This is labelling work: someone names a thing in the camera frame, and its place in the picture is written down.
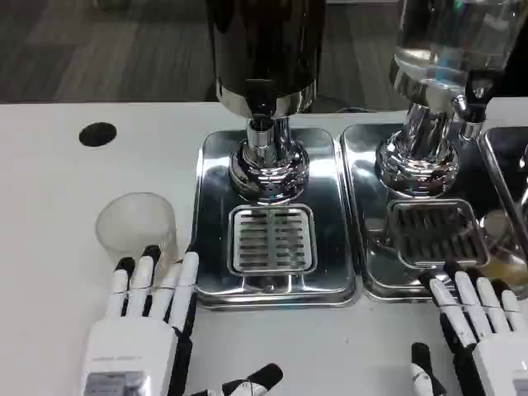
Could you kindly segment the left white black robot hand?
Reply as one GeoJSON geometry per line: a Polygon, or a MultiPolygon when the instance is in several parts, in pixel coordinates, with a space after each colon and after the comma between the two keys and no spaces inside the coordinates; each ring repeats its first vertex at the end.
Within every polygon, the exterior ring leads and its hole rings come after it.
{"type": "Polygon", "coordinates": [[[155,285],[161,256],[158,245],[149,245],[138,260],[117,262],[105,315],[87,338],[82,395],[184,394],[200,259],[187,252],[155,285]]]}

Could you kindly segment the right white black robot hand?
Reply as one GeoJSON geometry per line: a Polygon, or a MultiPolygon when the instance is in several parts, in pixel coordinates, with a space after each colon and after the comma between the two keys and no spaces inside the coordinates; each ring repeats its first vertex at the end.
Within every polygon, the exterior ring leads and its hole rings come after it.
{"type": "Polygon", "coordinates": [[[448,261],[444,271],[455,290],[425,271],[419,280],[439,310],[463,395],[527,393],[527,320],[519,300],[501,279],[476,267],[448,261]]]}

